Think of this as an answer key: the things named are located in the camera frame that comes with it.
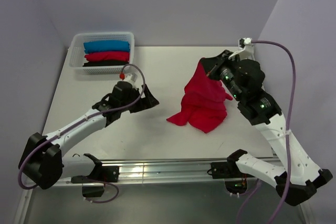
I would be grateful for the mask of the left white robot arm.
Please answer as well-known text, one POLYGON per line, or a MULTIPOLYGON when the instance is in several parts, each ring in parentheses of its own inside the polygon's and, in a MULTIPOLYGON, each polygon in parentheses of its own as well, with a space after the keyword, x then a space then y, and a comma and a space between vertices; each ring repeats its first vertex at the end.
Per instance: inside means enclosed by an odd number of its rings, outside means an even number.
POLYGON ((18 164, 18 183, 23 189, 26 175, 36 186, 48 189, 61 178, 83 177, 91 182, 102 178, 102 161, 91 154, 64 159, 64 155, 89 135, 108 127, 123 112, 137 113, 159 105, 146 84, 142 89, 127 81, 119 81, 112 92, 95 103, 83 116, 54 132, 34 133, 27 141, 18 164))

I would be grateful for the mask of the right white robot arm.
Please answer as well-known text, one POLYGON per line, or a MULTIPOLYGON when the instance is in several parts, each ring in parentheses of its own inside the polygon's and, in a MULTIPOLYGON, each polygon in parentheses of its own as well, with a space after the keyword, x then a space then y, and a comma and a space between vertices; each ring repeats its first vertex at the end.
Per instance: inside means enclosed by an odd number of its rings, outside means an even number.
POLYGON ((245 150, 237 150, 227 158, 224 168, 212 165, 213 178, 220 174, 234 177, 254 176, 275 188, 282 196, 286 180, 290 180, 285 202, 297 206, 310 199, 333 175, 320 168, 305 152, 292 132, 286 129, 286 119, 274 98, 263 89, 265 74, 260 64, 240 59, 229 50, 200 63, 211 80, 221 81, 238 102, 238 110, 268 141, 282 165, 276 166, 255 158, 245 150))

